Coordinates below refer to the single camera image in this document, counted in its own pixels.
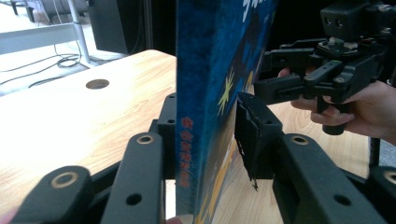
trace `chair leg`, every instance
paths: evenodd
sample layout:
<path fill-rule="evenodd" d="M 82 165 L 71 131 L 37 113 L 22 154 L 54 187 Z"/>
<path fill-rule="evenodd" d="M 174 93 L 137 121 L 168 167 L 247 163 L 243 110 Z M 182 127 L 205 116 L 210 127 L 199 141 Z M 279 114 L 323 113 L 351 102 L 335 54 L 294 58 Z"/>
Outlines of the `chair leg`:
<path fill-rule="evenodd" d="M 33 10 L 34 8 L 32 7 L 26 7 L 27 16 L 29 17 L 29 21 L 31 22 L 35 22 L 35 17 L 33 16 Z"/>
<path fill-rule="evenodd" d="M 14 10 L 14 14 L 16 16 L 18 16 L 17 3 L 14 1 L 11 1 L 11 6 L 12 6 L 12 9 Z"/>

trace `yellow star graphic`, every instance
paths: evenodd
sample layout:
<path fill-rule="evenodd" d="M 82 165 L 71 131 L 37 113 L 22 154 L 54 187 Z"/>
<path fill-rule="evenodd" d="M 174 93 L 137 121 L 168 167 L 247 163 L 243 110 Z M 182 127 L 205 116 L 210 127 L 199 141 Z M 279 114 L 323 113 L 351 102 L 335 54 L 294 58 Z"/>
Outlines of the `yellow star graphic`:
<path fill-rule="evenodd" d="M 224 108 L 227 105 L 227 102 L 229 101 L 230 89 L 233 86 L 233 74 L 234 74 L 234 71 L 233 71 L 233 68 L 232 68 L 231 69 L 231 73 L 230 73 L 230 77 L 226 77 L 225 78 L 225 90 L 224 90 L 224 93 L 223 93 L 223 95 L 221 96 L 221 98 L 219 100 L 219 103 L 218 103 L 218 105 L 220 105 L 218 115 L 220 114 L 220 111 L 221 111 L 221 115 L 223 115 Z"/>

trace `table surface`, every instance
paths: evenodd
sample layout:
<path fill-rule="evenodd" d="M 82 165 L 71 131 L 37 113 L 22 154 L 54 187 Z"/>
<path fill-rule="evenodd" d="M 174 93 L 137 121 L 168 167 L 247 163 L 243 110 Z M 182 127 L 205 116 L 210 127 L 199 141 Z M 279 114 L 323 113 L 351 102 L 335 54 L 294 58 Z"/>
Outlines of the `table surface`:
<path fill-rule="evenodd" d="M 105 79 L 102 89 L 87 88 Z M 66 165 L 92 174 L 121 160 L 128 140 L 147 132 L 164 98 L 176 91 L 176 58 L 147 50 L 70 77 L 0 98 L 0 214 L 18 206 L 42 176 Z M 353 133 L 329 136 L 309 112 L 289 103 L 272 105 L 285 133 L 315 139 L 340 167 L 368 172 L 367 138 Z M 281 223 L 272 181 L 256 191 L 235 157 L 214 223 Z M 175 185 L 167 180 L 166 215 L 175 214 Z"/>

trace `mounting hole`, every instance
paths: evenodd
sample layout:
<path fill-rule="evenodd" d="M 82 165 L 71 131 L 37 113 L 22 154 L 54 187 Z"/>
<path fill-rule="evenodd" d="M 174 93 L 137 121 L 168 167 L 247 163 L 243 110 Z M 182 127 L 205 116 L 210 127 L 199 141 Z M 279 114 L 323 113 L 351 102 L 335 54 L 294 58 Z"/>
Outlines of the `mounting hole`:
<path fill-rule="evenodd" d="M 64 172 L 63 174 L 55 176 L 50 182 L 53 188 L 62 189 L 72 185 L 78 179 L 76 172 Z"/>
<path fill-rule="evenodd" d="M 140 194 L 133 194 L 126 198 L 126 204 L 134 206 L 138 203 L 142 202 L 142 195 Z"/>
<path fill-rule="evenodd" d="M 396 185 L 396 172 L 386 171 L 384 176 L 390 183 Z"/>
<path fill-rule="evenodd" d="M 154 138 L 151 135 L 143 135 L 141 137 L 139 137 L 137 140 L 138 144 L 150 144 L 154 141 Z"/>
<path fill-rule="evenodd" d="M 336 202 L 345 206 L 350 206 L 352 204 L 352 202 L 346 196 L 340 194 L 334 195 L 334 199 Z"/>
<path fill-rule="evenodd" d="M 302 136 L 293 136 L 291 138 L 291 141 L 295 144 L 302 145 L 302 146 L 309 144 L 308 140 Z"/>
<path fill-rule="evenodd" d="M 110 82 L 105 79 L 95 79 L 89 81 L 85 86 L 90 90 L 99 90 L 108 86 L 108 84 L 110 84 Z"/>
<path fill-rule="evenodd" d="M 332 24 L 332 22 L 329 20 L 329 18 L 324 18 L 324 22 L 327 24 L 327 25 L 331 25 Z"/>
<path fill-rule="evenodd" d="M 341 77 L 336 78 L 335 81 L 336 81 L 336 82 L 340 82 L 340 83 L 345 82 L 344 79 L 341 78 Z"/>
<path fill-rule="evenodd" d="M 277 62 L 278 63 L 286 63 L 288 60 L 285 57 L 278 57 Z"/>
<path fill-rule="evenodd" d="M 336 20 L 336 21 L 335 21 L 335 25 L 336 25 L 338 28 L 342 28 L 342 27 L 344 26 L 344 24 L 343 24 L 340 20 Z"/>

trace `blue book cover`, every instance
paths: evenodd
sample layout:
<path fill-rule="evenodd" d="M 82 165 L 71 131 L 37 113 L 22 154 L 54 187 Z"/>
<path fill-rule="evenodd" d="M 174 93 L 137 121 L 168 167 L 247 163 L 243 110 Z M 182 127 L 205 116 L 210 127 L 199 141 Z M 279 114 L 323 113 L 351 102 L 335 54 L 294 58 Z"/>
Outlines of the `blue book cover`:
<path fill-rule="evenodd" d="M 261 67 L 276 0 L 177 1 L 177 215 L 211 223 L 231 160 L 235 99 Z"/>

